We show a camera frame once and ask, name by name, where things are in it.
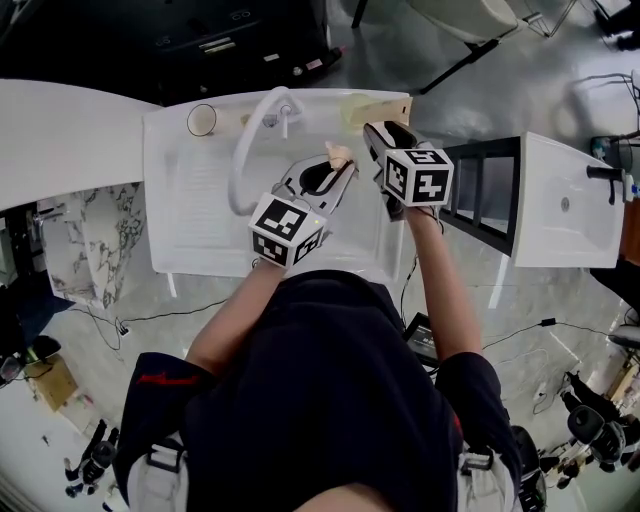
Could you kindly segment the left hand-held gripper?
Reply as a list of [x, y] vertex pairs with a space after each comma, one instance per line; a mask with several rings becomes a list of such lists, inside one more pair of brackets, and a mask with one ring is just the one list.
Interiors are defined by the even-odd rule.
[[[335, 210], [356, 172], [353, 160], [334, 168], [326, 154], [294, 162], [273, 193], [265, 192], [249, 221], [249, 249], [285, 270], [319, 249], [330, 236], [328, 219], [316, 210]], [[285, 188], [305, 200], [275, 195]]]

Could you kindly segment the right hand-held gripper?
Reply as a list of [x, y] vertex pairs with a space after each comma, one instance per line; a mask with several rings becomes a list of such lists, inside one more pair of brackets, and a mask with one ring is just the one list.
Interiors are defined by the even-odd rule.
[[398, 121], [385, 121], [384, 129], [398, 149], [370, 123], [363, 138], [371, 159], [379, 166], [375, 176], [391, 220], [401, 220], [405, 207], [438, 207], [449, 199], [454, 164], [423, 135]]

